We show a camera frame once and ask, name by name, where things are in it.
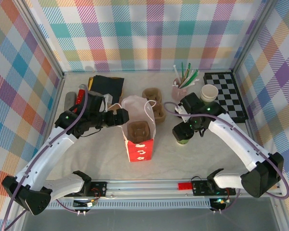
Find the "white table surface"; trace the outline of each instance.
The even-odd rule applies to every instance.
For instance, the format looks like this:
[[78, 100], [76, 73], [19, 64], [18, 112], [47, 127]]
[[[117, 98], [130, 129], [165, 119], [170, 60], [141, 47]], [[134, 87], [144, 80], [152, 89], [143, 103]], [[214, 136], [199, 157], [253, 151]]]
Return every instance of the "white table surface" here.
[[[142, 95], [146, 88], [161, 89], [162, 102], [171, 98], [173, 72], [107, 72], [69, 73], [59, 102], [56, 119], [63, 112], [65, 95], [78, 92], [80, 84], [87, 84], [94, 75], [123, 77], [123, 98], [129, 95]], [[204, 85], [203, 74], [200, 81], [189, 89], [199, 96]], [[150, 161], [129, 162], [121, 128], [103, 128], [101, 132], [80, 138], [59, 160], [48, 179], [55, 180], [73, 171], [80, 170], [96, 180], [127, 179], [188, 179], [195, 175], [207, 177], [218, 168], [242, 169], [243, 163], [237, 155], [215, 134], [206, 131], [203, 138], [199, 134], [186, 145], [179, 145], [172, 134], [172, 128], [182, 120], [167, 115], [166, 120], [156, 127], [153, 157]], [[245, 124], [239, 127], [247, 132]], [[84, 135], [94, 132], [91, 128]]]

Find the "paper bag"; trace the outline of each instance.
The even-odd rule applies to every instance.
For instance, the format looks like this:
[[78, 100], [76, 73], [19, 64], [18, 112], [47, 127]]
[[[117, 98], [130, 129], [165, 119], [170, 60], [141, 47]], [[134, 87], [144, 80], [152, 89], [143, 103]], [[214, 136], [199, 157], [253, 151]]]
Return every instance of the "paper bag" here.
[[[151, 160], [154, 137], [156, 133], [153, 109], [147, 99], [132, 95], [122, 101], [122, 108], [129, 112], [130, 120], [122, 125], [125, 147], [130, 162]], [[128, 124], [136, 121], [146, 121], [150, 128], [150, 139], [142, 143], [133, 143], [128, 140]]]

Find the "black and white chessboard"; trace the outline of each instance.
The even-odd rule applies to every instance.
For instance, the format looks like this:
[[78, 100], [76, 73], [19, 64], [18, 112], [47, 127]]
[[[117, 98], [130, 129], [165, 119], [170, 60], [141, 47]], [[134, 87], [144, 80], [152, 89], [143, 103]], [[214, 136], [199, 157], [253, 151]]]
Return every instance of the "black and white chessboard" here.
[[218, 89], [218, 102], [229, 113], [235, 123], [245, 123], [248, 119], [242, 98], [232, 73], [205, 73], [205, 84], [212, 84]]

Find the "plaid fabric backdrop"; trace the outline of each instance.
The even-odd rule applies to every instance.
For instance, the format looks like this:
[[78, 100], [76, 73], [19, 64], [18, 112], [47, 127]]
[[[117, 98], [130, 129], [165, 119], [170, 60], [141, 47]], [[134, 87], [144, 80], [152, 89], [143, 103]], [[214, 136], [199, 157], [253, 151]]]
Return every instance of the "plaid fabric backdrop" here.
[[289, 0], [278, 1], [237, 79], [258, 141], [284, 156], [289, 180]]
[[41, 146], [58, 83], [12, 0], [0, 0], [0, 230], [9, 201], [1, 182]]
[[265, 0], [26, 0], [65, 71], [229, 69]]

